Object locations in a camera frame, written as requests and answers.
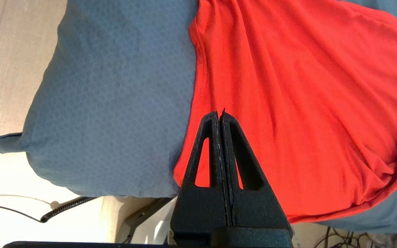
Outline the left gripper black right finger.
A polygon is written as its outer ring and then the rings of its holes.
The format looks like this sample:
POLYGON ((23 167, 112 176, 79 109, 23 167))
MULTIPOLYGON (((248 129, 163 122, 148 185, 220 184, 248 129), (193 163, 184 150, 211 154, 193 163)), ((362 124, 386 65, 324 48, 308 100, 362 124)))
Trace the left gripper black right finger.
POLYGON ((220 117, 226 225, 221 246, 292 246, 293 230, 240 123, 220 117))

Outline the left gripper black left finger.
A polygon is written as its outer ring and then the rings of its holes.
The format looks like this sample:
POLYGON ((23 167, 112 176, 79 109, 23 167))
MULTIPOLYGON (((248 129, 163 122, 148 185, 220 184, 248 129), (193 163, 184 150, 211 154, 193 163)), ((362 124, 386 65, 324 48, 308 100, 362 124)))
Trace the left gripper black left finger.
POLYGON ((209 246, 215 229, 228 225, 222 142, 217 112, 203 116, 175 202, 169 229, 170 246, 209 246), (199 187, 200 160, 208 162, 209 187, 199 187))

